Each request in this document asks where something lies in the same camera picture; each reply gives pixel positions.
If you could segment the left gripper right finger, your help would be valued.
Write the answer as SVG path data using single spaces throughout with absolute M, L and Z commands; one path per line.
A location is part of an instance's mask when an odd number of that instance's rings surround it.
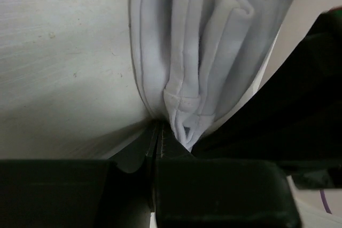
M 158 227 L 300 227 L 285 173 L 270 162 L 199 159 L 161 123 L 154 163 Z

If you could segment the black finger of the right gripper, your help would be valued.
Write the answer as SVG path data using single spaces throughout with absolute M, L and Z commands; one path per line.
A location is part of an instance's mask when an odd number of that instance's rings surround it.
M 341 9 L 321 13 L 262 88 L 192 152 L 274 162 L 300 189 L 341 188 Z

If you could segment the white skirt cloth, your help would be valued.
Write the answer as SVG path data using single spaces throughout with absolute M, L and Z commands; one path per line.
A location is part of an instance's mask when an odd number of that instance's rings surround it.
M 191 150 L 255 80 L 293 0 L 130 0 L 142 100 Z

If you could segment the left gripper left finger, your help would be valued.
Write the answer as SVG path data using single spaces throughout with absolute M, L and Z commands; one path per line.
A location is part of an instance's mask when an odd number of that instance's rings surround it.
M 158 124 L 105 160 L 1 161 L 1 227 L 149 227 Z

